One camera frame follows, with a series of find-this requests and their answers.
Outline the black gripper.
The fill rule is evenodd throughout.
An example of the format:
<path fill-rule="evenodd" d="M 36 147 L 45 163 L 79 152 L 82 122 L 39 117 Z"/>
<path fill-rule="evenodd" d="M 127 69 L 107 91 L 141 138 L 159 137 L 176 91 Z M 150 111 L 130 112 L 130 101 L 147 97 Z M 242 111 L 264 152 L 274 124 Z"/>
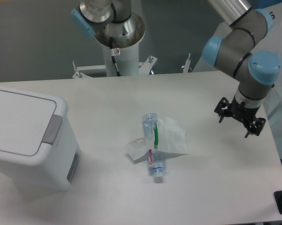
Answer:
<path fill-rule="evenodd" d="M 235 98 L 233 98 L 230 103 L 225 97 L 223 97 L 217 104 L 214 112 L 219 116 L 219 123 L 221 123 L 224 118 L 232 117 L 237 121 L 244 124 L 247 130 L 245 138 L 249 135 L 259 136 L 266 123 L 265 118 L 257 118 L 256 113 L 259 110 L 259 106 L 256 108 L 245 107 L 245 102 L 238 103 Z"/>

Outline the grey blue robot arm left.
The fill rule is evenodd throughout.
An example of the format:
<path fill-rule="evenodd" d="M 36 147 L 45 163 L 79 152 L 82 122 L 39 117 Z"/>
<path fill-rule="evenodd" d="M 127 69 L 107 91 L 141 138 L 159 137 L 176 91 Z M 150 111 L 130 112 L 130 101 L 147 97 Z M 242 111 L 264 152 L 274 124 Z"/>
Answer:
<path fill-rule="evenodd" d="M 256 117 L 256 113 L 272 83 L 265 81 L 260 65 L 263 53 L 251 51 L 270 31 L 272 18 L 266 11 L 254 10 L 245 0 L 212 0 L 210 4 L 232 31 L 225 38 L 210 38 L 202 57 L 239 82 L 233 100 L 222 98 L 214 111 L 221 120 L 231 117 L 241 122 L 247 135 L 259 135 L 266 120 Z M 109 49 L 131 47 L 145 31 L 132 13 L 129 0 L 82 0 L 71 11 L 71 17 L 82 33 Z"/>

